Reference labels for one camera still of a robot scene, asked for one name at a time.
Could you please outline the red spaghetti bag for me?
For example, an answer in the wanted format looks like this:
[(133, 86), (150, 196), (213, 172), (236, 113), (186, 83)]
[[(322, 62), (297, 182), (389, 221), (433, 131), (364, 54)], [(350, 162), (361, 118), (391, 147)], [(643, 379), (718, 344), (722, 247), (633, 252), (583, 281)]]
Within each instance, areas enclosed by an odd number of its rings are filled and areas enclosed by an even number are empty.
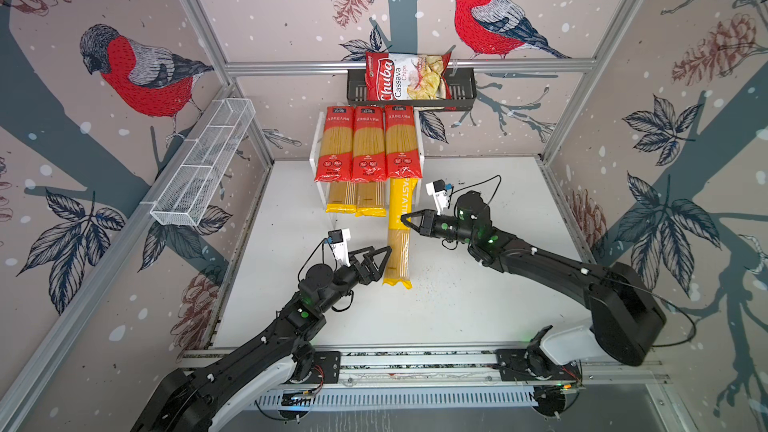
[(356, 107), (353, 128), (352, 181), (385, 181), (384, 110), (380, 107)]
[(348, 182), (352, 179), (354, 108), (329, 107), (317, 161), (316, 182)]
[(387, 105), (385, 115), (385, 158), (389, 178), (420, 179), (415, 115), (411, 106)]

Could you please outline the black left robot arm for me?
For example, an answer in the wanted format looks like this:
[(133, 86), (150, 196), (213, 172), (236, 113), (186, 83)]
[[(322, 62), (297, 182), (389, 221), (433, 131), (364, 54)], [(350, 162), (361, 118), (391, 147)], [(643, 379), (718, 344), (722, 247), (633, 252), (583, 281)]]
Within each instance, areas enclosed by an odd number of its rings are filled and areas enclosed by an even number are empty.
[(325, 313), (358, 285), (379, 281), (392, 248), (371, 246), (349, 253), (349, 262), (318, 263), (274, 320), (220, 360), (187, 374), (166, 375), (133, 425), (134, 431), (220, 431), (257, 398), (314, 365), (311, 340)]

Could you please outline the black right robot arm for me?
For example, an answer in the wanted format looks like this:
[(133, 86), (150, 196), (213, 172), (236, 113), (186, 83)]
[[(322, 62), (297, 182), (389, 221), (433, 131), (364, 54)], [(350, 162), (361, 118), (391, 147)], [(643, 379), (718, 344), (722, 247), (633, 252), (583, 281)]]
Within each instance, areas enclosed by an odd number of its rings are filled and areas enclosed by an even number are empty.
[(460, 196), (451, 215), (424, 209), (403, 214), (400, 221), (421, 236), (464, 243), (482, 266), (532, 280), (589, 310), (589, 323), (559, 332), (547, 326), (529, 342), (529, 350), (553, 364), (609, 357), (640, 366), (666, 324), (632, 267), (578, 262), (535, 247), (494, 226), (489, 205), (476, 191)]

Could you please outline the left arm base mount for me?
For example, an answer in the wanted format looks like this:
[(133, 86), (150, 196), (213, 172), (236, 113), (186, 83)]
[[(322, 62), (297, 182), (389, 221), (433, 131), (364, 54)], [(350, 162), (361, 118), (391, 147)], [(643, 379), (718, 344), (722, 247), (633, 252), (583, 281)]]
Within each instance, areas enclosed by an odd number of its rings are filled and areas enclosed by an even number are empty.
[(302, 359), (286, 385), (301, 387), (337, 384), (341, 370), (340, 351), (315, 351)]

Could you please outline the yellow Pastatime pasta bag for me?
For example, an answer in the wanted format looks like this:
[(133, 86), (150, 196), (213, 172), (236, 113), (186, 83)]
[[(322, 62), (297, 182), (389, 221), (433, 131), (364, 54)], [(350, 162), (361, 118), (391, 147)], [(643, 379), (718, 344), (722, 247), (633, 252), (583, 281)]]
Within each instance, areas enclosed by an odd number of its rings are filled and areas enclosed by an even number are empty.
[(357, 211), (357, 184), (332, 182), (329, 185), (326, 212), (355, 214)]

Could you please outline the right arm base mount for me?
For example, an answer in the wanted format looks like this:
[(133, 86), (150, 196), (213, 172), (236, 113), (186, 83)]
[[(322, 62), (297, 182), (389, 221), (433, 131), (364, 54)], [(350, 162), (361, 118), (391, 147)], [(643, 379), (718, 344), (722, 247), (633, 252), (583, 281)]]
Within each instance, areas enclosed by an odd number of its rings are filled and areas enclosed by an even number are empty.
[(583, 378), (578, 362), (557, 365), (540, 352), (527, 349), (497, 349), (495, 357), (495, 369), (499, 371), (503, 382), (578, 382)]

